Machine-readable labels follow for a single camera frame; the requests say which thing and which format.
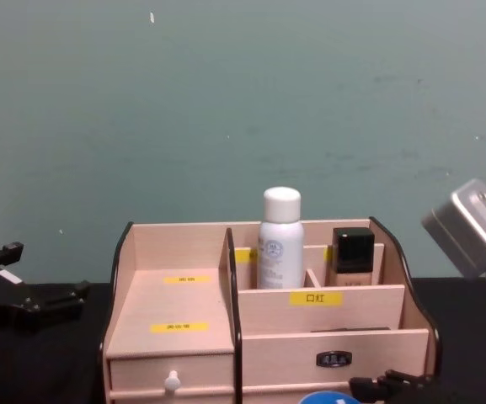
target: black bottle cap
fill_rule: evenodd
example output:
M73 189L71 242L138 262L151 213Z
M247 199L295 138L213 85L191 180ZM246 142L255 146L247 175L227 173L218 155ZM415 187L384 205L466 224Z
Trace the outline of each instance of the black bottle cap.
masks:
M374 233L366 227L334 229L336 273L360 274L373 270Z

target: curved wooden side panel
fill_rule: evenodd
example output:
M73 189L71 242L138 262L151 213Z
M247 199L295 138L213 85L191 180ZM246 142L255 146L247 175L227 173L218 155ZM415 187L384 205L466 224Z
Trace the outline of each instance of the curved wooden side panel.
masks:
M103 339L100 343L100 363L102 364L102 376L104 384L104 394L106 403L111 403L109 392L111 389L111 380L109 375L109 364L106 358L106 349L109 345L115 325L123 303L125 302L128 289L131 287L132 278L136 270L136 252L134 247L134 235L132 234L133 222L128 222L115 248L114 259L112 263L111 277L109 280L109 289L111 296L107 311L106 326L103 332Z
M237 269L235 264L235 246L233 244L233 234L231 227L226 229L226 238L224 240L224 251L227 257L227 277L229 279L229 294L230 294L230 313L232 320L233 332L233 347L235 354L233 355L234 366L234 380L233 389L235 390L235 404L243 404L243 334L241 332L241 319L239 315L238 303L238 287L237 287Z
M425 373L438 375L441 370L441 341L434 321L420 303L413 285L411 274L398 239L375 217L370 218L370 229L376 236L376 242L385 245L382 262L382 284L404 284L401 328L426 328L430 330L426 351Z

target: yellow label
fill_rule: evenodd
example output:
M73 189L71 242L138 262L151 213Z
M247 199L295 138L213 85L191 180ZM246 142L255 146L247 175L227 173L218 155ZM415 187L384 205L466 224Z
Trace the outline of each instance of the yellow label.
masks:
M326 263L330 263L333 260L333 249L330 246L323 250L323 259Z
M171 276L164 278L165 284L188 284L189 282L211 282L211 277L203 276Z
M209 324L206 322L172 322L169 324L153 324L149 327L151 332L190 332L207 331Z
M236 263L257 263L258 250L255 248L244 248L235 250Z
M291 292L292 306L342 306L342 292Z

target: bottle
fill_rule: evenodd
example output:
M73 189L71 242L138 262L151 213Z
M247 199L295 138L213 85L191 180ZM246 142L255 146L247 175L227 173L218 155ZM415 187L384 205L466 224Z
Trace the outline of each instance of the bottle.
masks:
M336 228L333 231L333 279L331 286L371 284L374 265L374 233L366 227Z
M264 221L259 227L260 289L296 289L304 285L304 228L301 194L293 188L264 192Z

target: white bottle cap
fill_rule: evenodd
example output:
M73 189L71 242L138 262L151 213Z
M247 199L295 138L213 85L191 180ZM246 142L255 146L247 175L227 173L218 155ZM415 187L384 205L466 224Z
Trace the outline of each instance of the white bottle cap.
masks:
M301 219L301 193L293 188L274 187L264 194L264 221L269 223L295 223Z

